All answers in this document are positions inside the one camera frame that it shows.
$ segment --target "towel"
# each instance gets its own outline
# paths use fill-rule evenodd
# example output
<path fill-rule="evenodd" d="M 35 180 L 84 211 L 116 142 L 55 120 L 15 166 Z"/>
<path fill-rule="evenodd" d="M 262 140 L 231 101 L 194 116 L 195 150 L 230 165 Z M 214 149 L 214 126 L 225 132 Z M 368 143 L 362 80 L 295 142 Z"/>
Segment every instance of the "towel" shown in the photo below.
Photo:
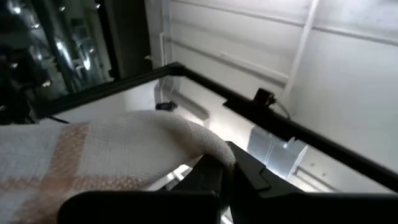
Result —
<path fill-rule="evenodd" d="M 0 127 L 0 223 L 55 223 L 61 204 L 76 194 L 141 190 L 202 154 L 233 168 L 222 139 L 164 111 Z"/>

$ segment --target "white wall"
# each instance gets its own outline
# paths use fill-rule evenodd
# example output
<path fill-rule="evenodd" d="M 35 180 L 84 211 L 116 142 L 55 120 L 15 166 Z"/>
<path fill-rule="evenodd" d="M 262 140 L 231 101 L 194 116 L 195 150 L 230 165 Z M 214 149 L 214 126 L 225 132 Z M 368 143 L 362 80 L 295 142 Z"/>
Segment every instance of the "white wall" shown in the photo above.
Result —
<path fill-rule="evenodd" d="M 207 0 L 305 22 L 311 1 Z M 328 26 L 398 39 L 398 2 L 321 0 L 316 26 Z M 289 74 L 302 29 L 205 7 L 172 2 L 172 38 Z M 311 31 L 290 96 L 293 119 L 332 140 L 398 171 L 394 134 L 398 47 Z M 244 96 L 258 88 L 281 95 L 284 85 L 264 81 L 194 49 L 173 44 L 173 60 Z M 223 99 L 181 80 L 179 91 L 210 111 L 210 129 L 246 148 L 253 125 L 222 108 Z M 310 149 L 302 167 L 344 192 L 385 192 L 370 180 Z"/>
<path fill-rule="evenodd" d="M 159 34 L 163 32 L 162 3 L 160 1 L 146 1 L 148 30 L 150 39 L 150 54 L 154 68 L 162 66 Z"/>

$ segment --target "cable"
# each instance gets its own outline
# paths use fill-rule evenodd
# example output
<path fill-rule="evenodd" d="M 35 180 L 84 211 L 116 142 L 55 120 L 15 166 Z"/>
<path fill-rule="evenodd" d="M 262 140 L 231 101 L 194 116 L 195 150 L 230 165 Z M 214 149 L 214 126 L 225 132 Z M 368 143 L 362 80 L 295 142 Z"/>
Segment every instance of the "cable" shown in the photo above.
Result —
<path fill-rule="evenodd" d="M 276 101 L 276 105 L 278 105 L 279 108 L 282 109 L 282 111 L 287 115 L 287 119 L 291 118 L 289 111 L 286 109 L 286 107 L 281 102 Z"/>
<path fill-rule="evenodd" d="M 56 118 L 54 116 L 47 116 L 46 118 L 51 119 L 51 120 L 56 121 L 56 122 L 59 122 L 59 123 L 62 123 L 62 124 L 70 124 L 68 121 Z"/>

